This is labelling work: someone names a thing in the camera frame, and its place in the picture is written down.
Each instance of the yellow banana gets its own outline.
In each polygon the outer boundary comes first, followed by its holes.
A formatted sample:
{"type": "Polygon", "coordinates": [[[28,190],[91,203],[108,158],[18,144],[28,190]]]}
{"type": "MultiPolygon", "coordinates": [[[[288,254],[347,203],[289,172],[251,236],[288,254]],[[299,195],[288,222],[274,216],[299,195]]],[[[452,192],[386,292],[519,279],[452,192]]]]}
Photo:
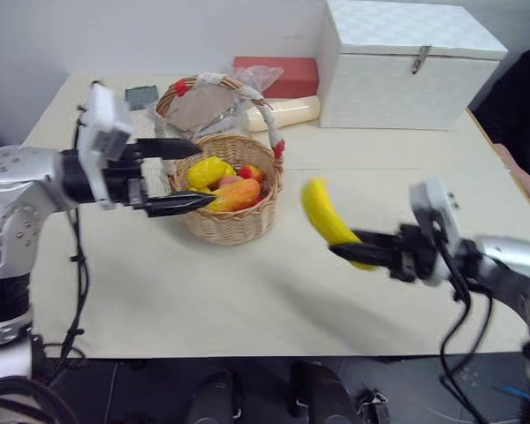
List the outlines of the yellow banana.
{"type": "MultiPolygon", "coordinates": [[[[361,240],[349,229],[337,214],[326,189],[326,181],[322,178],[310,178],[302,190],[302,206],[308,216],[308,221],[315,227],[329,245],[342,243],[360,243],[361,240]]],[[[367,265],[350,261],[359,269],[376,269],[374,265],[367,265]]]]}

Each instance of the toy fruit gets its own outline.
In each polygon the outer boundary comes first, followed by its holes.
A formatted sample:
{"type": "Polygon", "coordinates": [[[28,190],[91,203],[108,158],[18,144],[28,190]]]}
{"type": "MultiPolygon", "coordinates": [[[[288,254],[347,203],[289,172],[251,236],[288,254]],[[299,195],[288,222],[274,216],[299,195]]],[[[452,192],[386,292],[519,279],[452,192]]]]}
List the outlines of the toy fruit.
{"type": "Polygon", "coordinates": [[[255,165],[249,163],[241,167],[238,172],[238,175],[245,179],[253,178],[258,182],[263,181],[263,179],[265,178],[265,172],[263,172],[263,170],[260,170],[255,165]]]}
{"type": "MultiPolygon", "coordinates": [[[[307,213],[308,221],[326,239],[329,245],[361,242],[360,238],[348,228],[332,206],[325,180],[311,178],[308,181],[302,190],[302,206],[307,213]]],[[[359,262],[350,261],[350,263],[359,269],[377,268],[359,262]]]]}
{"type": "Polygon", "coordinates": [[[213,212],[234,212],[253,206],[261,191],[260,184],[254,179],[242,179],[218,188],[212,194],[217,199],[206,206],[213,212]]]}
{"type": "Polygon", "coordinates": [[[209,156],[195,163],[186,173],[192,187],[208,187],[218,183],[222,177],[236,175],[236,171],[218,156],[209,156]]]}
{"type": "Polygon", "coordinates": [[[228,184],[233,184],[236,181],[241,181],[243,178],[238,177],[237,175],[229,175],[227,177],[222,177],[220,180],[220,188],[227,186],[228,184]]]}
{"type": "Polygon", "coordinates": [[[188,191],[189,191],[189,192],[212,193],[212,191],[211,191],[208,187],[201,187],[201,188],[188,187],[188,191]]]}

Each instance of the white box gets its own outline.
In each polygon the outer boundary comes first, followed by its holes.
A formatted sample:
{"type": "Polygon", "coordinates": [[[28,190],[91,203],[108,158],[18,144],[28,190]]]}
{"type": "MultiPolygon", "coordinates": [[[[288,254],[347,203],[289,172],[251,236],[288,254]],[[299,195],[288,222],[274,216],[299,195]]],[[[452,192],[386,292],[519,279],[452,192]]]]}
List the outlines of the white box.
{"type": "Polygon", "coordinates": [[[323,127],[449,129],[507,52],[461,6],[327,3],[316,58],[323,127]]]}

